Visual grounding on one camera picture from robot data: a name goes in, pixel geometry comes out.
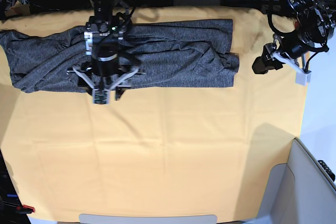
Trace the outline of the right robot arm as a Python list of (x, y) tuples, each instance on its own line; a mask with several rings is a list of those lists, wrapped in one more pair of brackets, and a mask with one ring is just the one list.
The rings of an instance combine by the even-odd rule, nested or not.
[(120, 99), (131, 88), (131, 78), (140, 72), (141, 61), (123, 46), (133, 26), (135, 9), (124, 0), (90, 1), (94, 14), (86, 23), (83, 36), (91, 63), (73, 66), (72, 70), (94, 104), (108, 104), (111, 92), (115, 92), (115, 100)]

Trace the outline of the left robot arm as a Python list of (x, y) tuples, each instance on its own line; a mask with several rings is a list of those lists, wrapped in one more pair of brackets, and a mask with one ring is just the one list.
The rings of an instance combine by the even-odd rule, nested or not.
[(270, 70), (279, 70), (290, 65), (298, 73), (308, 75), (309, 59), (328, 52), (328, 40), (335, 29), (335, 15), (324, 0), (280, 0), (281, 6), (295, 16), (295, 29), (291, 32), (280, 31), (273, 23), (274, 0), (269, 2), (268, 25), (273, 31), (273, 41), (264, 45), (263, 53), (252, 65), (255, 74), (266, 74)]

